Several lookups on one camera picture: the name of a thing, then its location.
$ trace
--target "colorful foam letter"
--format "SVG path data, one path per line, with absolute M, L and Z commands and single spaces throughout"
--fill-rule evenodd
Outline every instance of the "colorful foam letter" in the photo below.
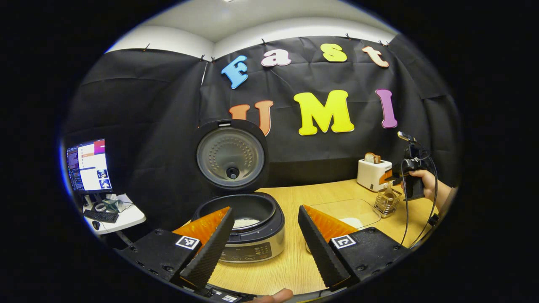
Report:
M 247 80 L 247 75 L 241 74 L 240 72 L 247 71 L 247 65 L 243 61 L 247 60 L 246 56 L 238 56 L 234 61 L 230 62 L 222 71 L 221 74 L 226 74 L 226 76 L 232 82 L 232 89 L 235 89 L 243 81 Z
M 347 57 L 341 52 L 342 47 L 338 44 L 325 43 L 320 45 L 320 49 L 324 52 L 324 58 L 331 62 L 344 62 Z
M 273 50 L 264 54 L 264 59 L 260 62 L 264 66 L 285 66 L 292 62 L 288 57 L 288 52 L 285 50 Z
M 389 66 L 389 63 L 387 61 L 384 61 L 384 60 L 382 60 L 380 58 L 382 53 L 380 53 L 379 51 L 373 49 L 370 46 L 364 47 L 361 50 L 366 52 L 369 55 L 369 57 L 371 57 L 371 60 L 374 63 L 378 64 L 379 66 L 381 66 L 381 67 L 388 67 Z
M 258 108 L 259 113 L 260 124 L 258 127 L 267 136 L 271 130 L 270 107 L 273 106 L 273 101 L 259 101 L 254 106 Z M 247 111 L 249 108 L 251 107 L 247 104 L 236 105 L 230 108 L 229 113 L 232 114 L 233 119 L 247 120 Z
M 301 128 L 299 133 L 302 136 L 314 135 L 318 129 L 313 125 L 313 119 L 316 121 L 320 129 L 325 133 L 328 131 L 331 117 L 333 117 L 333 125 L 331 130 L 336 133 L 351 132 L 354 130 L 354 125 L 350 122 L 348 114 L 348 105 L 346 91 L 335 90 L 328 94 L 326 105 L 322 105 L 320 101 L 312 93 L 299 93 L 294 96 L 294 101 L 300 104 L 301 111 Z
M 378 97 L 380 97 L 380 102 L 382 103 L 382 112 L 384 113 L 382 127 L 397 127 L 397 120 L 395 120 L 395 114 L 393 113 L 393 103 L 391 102 L 391 96 L 393 94 L 387 89 L 377 89 L 376 94 Z

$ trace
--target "wooden table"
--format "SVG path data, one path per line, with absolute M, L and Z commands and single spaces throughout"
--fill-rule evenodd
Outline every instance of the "wooden table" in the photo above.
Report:
M 399 185 L 393 187 L 399 192 Z M 283 288 L 289 288 L 294 294 L 302 294 L 326 289 L 313 256 L 306 250 L 305 240 L 298 225 L 299 206 L 315 205 L 363 199 L 374 206 L 377 193 L 357 184 L 356 180 L 334 183 L 306 185 L 297 187 L 262 188 L 259 192 L 272 195 L 285 214 L 285 250 L 277 257 L 256 263 L 219 262 L 208 281 L 209 284 L 229 290 L 252 293 L 273 294 Z M 423 229 L 432 208 L 432 202 L 426 198 L 409 201 L 409 226 L 403 245 L 412 244 Z M 406 224 L 404 200 L 396 212 L 387 218 L 381 218 L 369 225 L 384 232 L 395 241 L 402 240 Z M 427 226 L 425 234 L 431 228 Z

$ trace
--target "monitor screen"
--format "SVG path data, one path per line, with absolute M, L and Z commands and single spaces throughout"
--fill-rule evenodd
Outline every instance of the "monitor screen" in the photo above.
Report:
M 67 171 L 75 192 L 112 191 L 105 159 L 105 139 L 68 148 Z

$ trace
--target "camera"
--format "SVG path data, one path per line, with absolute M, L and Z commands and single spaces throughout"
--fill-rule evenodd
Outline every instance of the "camera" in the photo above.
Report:
M 405 195 L 408 200 L 423 198 L 423 182 L 419 177 L 413 177 L 409 174 L 410 171 L 425 169 L 430 170 L 430 166 L 425 161 L 428 156 L 423 155 L 424 150 L 418 149 L 416 139 L 412 136 L 398 132 L 399 138 L 408 142 L 408 147 L 404 151 L 404 159 L 402 163 L 396 163 L 393 166 L 393 171 L 397 171 L 403 178 Z

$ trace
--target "yellow letter m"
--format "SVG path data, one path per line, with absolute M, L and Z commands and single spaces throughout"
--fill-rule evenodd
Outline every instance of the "yellow letter m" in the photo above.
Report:
M 331 91 L 324 106 L 312 93 L 295 95 L 294 101 L 300 104 L 301 111 L 300 135 L 316 134 L 318 129 L 313 125 L 313 119 L 324 133 L 327 132 L 331 117 L 333 117 L 333 125 L 331 126 L 333 132 L 344 133 L 354 130 L 354 125 L 350 122 L 348 114 L 347 97 L 348 93 L 345 91 Z

